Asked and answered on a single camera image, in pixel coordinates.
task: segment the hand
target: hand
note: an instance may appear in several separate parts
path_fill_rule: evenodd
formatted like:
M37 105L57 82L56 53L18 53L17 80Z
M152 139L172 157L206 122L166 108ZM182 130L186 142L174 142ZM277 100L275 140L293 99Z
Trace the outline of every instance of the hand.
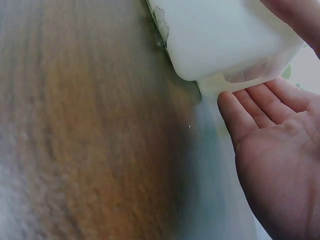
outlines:
M263 3L320 56L318 0ZM320 239L320 95L276 79L223 92L218 106L241 186L270 236Z

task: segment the finger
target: finger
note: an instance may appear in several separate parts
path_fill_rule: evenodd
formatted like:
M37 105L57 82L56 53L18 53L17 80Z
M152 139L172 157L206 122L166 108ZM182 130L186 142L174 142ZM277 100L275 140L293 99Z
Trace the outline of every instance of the finger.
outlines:
M275 126L275 123L258 107L246 90L237 91L234 95L260 129Z
M261 0L320 54L320 3L318 0Z
M297 113L306 111L311 100L318 96L315 93L297 88L282 78L269 81L265 85L281 102Z
M254 119L229 92L222 92L218 97L218 107L230 133L234 149L249 133L259 129Z
M282 124L296 112L283 104L279 98L264 84L246 90L252 100L275 124Z

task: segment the white plastic jug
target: white plastic jug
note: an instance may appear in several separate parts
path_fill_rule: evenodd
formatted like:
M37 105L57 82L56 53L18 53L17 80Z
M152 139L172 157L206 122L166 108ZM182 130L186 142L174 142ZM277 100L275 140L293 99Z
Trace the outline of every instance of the white plastic jug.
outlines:
M304 41L259 0L147 0L176 73L203 96L278 78Z

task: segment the wooden surface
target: wooden surface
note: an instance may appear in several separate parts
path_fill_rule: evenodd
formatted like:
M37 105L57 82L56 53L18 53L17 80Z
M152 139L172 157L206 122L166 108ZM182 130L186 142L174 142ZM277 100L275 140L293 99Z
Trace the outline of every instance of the wooden surface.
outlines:
M0 0L0 239L177 239L213 119L158 40L144 0Z

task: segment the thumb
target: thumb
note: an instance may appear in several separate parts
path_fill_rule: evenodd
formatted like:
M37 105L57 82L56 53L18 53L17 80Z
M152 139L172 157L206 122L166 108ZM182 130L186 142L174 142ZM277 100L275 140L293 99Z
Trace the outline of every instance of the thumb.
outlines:
M278 18L300 35L320 57L319 0L261 0Z

